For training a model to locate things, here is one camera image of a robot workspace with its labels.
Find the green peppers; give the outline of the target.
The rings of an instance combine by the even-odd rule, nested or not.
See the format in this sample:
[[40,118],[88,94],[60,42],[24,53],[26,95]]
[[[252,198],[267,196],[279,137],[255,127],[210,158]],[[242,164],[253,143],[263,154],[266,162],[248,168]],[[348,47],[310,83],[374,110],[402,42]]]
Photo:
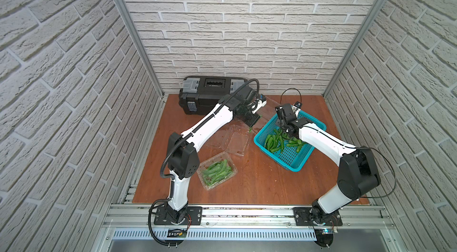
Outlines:
[[264,147],[270,153],[283,152],[286,147],[294,147],[299,153],[304,145],[306,145],[305,142],[295,137],[289,137],[281,129],[273,129],[273,133],[267,135],[264,142]]

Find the teal plastic basket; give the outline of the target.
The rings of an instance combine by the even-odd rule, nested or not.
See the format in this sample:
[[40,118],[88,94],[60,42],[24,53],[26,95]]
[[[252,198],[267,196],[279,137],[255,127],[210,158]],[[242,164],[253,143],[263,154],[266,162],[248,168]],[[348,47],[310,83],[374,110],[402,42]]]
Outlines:
[[299,172],[307,162],[314,147],[304,141],[286,137],[276,124],[274,115],[254,137],[254,143],[272,160],[292,172]]

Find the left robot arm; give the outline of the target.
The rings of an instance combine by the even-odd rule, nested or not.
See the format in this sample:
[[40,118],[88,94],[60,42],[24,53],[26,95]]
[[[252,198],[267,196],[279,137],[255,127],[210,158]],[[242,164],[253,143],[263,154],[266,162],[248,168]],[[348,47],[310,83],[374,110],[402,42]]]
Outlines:
[[170,192],[165,211],[174,224],[184,221],[188,206],[188,188],[192,175],[200,166],[198,152],[223,126],[234,119],[253,126],[257,111],[267,103],[266,97],[246,86],[224,96],[197,124],[181,134],[169,136],[167,154],[160,167],[160,177],[170,178]]

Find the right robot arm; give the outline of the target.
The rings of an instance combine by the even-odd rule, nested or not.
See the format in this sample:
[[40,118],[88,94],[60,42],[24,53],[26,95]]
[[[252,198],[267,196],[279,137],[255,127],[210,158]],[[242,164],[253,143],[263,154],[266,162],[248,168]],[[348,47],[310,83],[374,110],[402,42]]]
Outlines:
[[291,104],[276,107],[277,125],[288,136],[301,140],[324,153],[338,167],[336,185],[313,202],[308,219],[325,225],[340,208],[365,196],[381,184],[373,151],[346,143],[320,129],[308,118],[299,118],[300,110]]

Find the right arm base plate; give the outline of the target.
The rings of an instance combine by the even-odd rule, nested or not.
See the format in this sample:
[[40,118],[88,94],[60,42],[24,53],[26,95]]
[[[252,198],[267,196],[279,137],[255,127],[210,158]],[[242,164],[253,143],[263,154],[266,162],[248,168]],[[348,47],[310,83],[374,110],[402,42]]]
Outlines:
[[332,213],[324,213],[318,207],[294,207],[292,209],[296,226],[331,226],[341,227],[343,225],[342,217],[338,210]]

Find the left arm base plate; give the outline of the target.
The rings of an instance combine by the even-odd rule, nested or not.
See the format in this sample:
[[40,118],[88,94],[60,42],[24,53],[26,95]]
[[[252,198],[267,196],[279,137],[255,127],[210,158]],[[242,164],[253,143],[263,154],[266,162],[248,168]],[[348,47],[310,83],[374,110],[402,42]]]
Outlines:
[[157,208],[154,225],[200,225],[203,208],[201,206],[187,206],[179,211],[173,210],[169,205]]

